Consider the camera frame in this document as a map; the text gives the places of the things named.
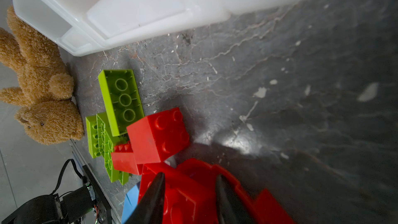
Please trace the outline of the red curved lego piece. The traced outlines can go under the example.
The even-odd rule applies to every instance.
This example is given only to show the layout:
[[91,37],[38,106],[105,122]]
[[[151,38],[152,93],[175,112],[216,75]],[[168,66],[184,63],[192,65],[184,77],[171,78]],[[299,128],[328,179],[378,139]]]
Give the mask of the red curved lego piece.
[[254,216],[258,224],[292,224],[293,219],[264,189],[252,198],[230,172],[219,165],[210,165],[198,159],[188,159],[172,168],[166,163],[143,166],[139,198],[142,199],[158,173],[165,174],[165,224],[216,224],[216,177],[222,174]]

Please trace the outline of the blue lego brick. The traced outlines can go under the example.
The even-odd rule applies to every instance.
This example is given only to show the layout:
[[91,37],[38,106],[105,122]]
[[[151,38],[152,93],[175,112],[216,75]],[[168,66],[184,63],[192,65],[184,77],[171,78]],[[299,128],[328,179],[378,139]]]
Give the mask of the blue lego brick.
[[140,182],[131,188],[125,195],[121,223],[125,224],[137,207],[140,193]]

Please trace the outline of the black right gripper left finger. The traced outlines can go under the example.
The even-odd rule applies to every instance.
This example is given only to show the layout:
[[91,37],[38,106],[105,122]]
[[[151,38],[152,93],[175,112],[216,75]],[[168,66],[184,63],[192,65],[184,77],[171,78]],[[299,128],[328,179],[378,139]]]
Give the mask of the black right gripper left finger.
[[161,224],[165,200],[165,174],[158,173],[125,224]]

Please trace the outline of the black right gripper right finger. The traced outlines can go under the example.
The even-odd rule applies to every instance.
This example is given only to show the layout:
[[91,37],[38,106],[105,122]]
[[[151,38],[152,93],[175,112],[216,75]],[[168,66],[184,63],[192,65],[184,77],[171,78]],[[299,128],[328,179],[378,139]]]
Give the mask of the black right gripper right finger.
[[255,224],[241,199],[227,178],[219,174],[216,179],[216,207],[220,224]]

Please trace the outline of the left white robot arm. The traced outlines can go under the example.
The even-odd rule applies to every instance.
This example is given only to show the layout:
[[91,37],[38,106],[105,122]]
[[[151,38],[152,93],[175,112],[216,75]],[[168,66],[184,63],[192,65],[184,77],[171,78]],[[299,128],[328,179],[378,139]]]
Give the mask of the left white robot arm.
[[[67,165],[71,163],[83,186],[62,196],[59,189]],[[60,172],[55,190],[49,195],[33,198],[21,205],[3,224],[80,224],[89,212],[95,213],[96,224],[111,224],[112,207],[102,192],[98,182],[87,165],[77,169],[74,159],[65,162]]]

